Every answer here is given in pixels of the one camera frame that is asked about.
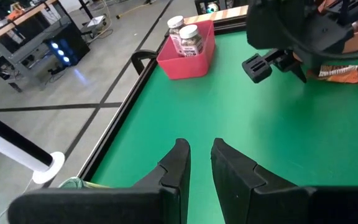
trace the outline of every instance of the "white cylinder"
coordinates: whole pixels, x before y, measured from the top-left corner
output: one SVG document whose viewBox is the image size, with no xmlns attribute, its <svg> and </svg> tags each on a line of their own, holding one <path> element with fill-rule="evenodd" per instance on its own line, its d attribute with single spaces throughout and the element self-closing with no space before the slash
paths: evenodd
<svg viewBox="0 0 358 224">
<path fill-rule="evenodd" d="M 0 137 L 0 153 L 28 167 L 33 171 L 45 172 L 49 166 L 30 156 L 28 153 Z"/>
</svg>

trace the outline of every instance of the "green table surface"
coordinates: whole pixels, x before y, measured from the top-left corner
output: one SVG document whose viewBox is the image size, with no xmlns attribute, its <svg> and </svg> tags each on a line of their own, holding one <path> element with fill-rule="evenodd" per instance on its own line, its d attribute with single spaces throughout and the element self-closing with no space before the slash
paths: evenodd
<svg viewBox="0 0 358 224">
<path fill-rule="evenodd" d="M 297 185 L 358 185 L 358 85 L 273 74 L 258 85 L 241 63 L 246 33 L 216 36 L 203 78 L 169 80 L 157 66 L 92 182 L 130 187 L 176 138 L 191 146 L 188 223 L 224 223 L 213 184 L 214 138 Z"/>
</svg>

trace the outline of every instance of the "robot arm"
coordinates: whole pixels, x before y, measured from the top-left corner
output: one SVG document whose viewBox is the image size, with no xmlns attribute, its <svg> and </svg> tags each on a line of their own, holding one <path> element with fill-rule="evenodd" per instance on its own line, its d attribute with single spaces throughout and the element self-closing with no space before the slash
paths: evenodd
<svg viewBox="0 0 358 224">
<path fill-rule="evenodd" d="M 242 64 L 243 69 L 255 83 L 270 76 L 271 64 L 306 82 L 300 61 L 319 70 L 328 60 L 358 59 L 358 52 L 342 53 L 357 26 L 358 0 L 252 0 L 248 43 L 273 50 L 264 56 L 255 54 Z"/>
</svg>

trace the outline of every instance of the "red container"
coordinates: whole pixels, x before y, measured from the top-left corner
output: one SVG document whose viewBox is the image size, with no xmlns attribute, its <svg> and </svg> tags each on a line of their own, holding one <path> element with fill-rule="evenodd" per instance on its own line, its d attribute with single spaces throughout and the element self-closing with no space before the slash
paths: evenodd
<svg viewBox="0 0 358 224">
<path fill-rule="evenodd" d="M 208 73 L 215 50 L 213 21 L 194 23 L 203 38 L 203 51 L 194 57 L 181 57 L 177 54 L 169 37 L 157 57 L 158 64 L 170 79 L 202 77 Z"/>
</svg>

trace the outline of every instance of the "white bottle cap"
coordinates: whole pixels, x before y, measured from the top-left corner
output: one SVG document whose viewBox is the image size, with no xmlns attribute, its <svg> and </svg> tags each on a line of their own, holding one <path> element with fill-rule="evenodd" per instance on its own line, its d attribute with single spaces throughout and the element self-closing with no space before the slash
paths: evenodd
<svg viewBox="0 0 358 224">
<path fill-rule="evenodd" d="M 197 25 L 188 25 L 179 30 L 179 36 L 182 39 L 189 39 L 198 34 Z"/>
<path fill-rule="evenodd" d="M 167 24 L 169 28 L 176 28 L 185 23 L 183 16 L 175 16 L 168 20 Z"/>
</svg>

